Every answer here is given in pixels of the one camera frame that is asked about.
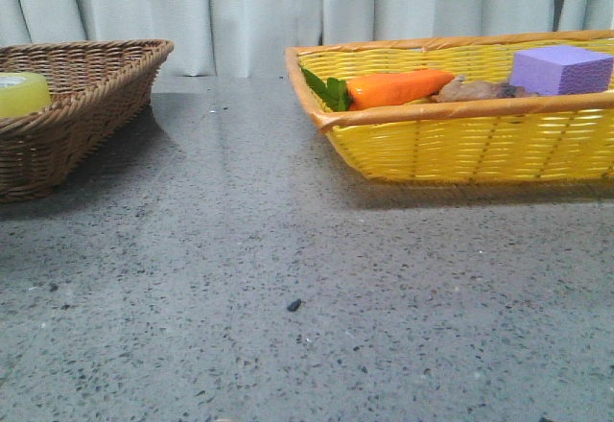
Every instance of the basket rim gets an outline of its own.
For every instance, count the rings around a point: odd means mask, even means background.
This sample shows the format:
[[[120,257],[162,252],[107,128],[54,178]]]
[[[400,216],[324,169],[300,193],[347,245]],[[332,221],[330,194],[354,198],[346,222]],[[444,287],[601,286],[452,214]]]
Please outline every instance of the basket rim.
[[[333,127],[351,127],[415,120],[445,120],[493,115],[521,115],[583,109],[614,108],[614,90],[539,98],[497,99],[461,103],[413,104],[373,107],[364,110],[328,112],[321,108],[300,70],[303,56],[328,52],[356,53],[376,49],[418,49],[423,52],[460,46],[513,44],[540,40],[590,41],[614,38],[614,29],[526,33],[484,36],[437,36],[401,40],[376,40],[320,46],[286,48],[285,62],[296,96],[316,127],[327,132]]]
[[[129,48],[133,46],[150,46],[143,56],[135,59],[92,83],[87,88],[71,93],[70,97],[61,98],[42,110],[19,117],[0,119],[0,134],[23,131],[24,129],[42,128],[58,119],[68,119],[84,107],[96,104],[108,94],[132,82],[146,71],[158,67],[173,51],[175,44],[171,40],[158,38],[131,40],[80,40],[57,43],[17,44],[0,48],[0,55],[13,52],[63,51],[71,49],[98,50],[104,48]]]

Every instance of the brown wicker basket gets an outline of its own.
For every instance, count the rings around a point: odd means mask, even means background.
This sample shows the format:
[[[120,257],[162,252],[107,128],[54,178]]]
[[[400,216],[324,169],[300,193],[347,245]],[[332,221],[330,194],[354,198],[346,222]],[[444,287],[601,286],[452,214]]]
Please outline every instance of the brown wicker basket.
[[[0,48],[0,72],[46,77],[52,103],[0,118],[0,202],[49,195],[150,102],[167,40],[79,41]]]

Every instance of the carrot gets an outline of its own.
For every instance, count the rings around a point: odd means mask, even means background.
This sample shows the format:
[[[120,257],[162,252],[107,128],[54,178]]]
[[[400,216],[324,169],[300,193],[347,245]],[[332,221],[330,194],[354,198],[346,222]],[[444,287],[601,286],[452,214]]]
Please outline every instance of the carrot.
[[[454,75],[438,69],[421,69],[396,74],[371,74],[347,82],[350,110],[377,106],[399,106],[437,93]]]
[[[334,111],[399,106],[431,96],[454,79],[450,72],[421,69],[364,75],[347,82],[329,77],[324,82],[306,68],[301,70],[309,87]]]

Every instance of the sponge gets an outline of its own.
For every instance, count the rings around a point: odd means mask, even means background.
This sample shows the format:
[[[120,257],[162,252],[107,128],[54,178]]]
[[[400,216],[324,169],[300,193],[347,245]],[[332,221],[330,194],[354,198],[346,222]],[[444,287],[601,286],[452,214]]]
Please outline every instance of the sponge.
[[[542,96],[599,93],[612,77],[614,57],[577,46],[532,48],[514,54],[509,83]]]

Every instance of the table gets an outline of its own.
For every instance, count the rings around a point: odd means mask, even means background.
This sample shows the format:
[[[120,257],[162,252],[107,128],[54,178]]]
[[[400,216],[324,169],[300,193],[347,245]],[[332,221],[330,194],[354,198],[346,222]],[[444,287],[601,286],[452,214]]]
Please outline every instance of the table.
[[[610,183],[374,183],[285,78],[160,78],[0,205],[0,420],[614,420],[613,230]]]

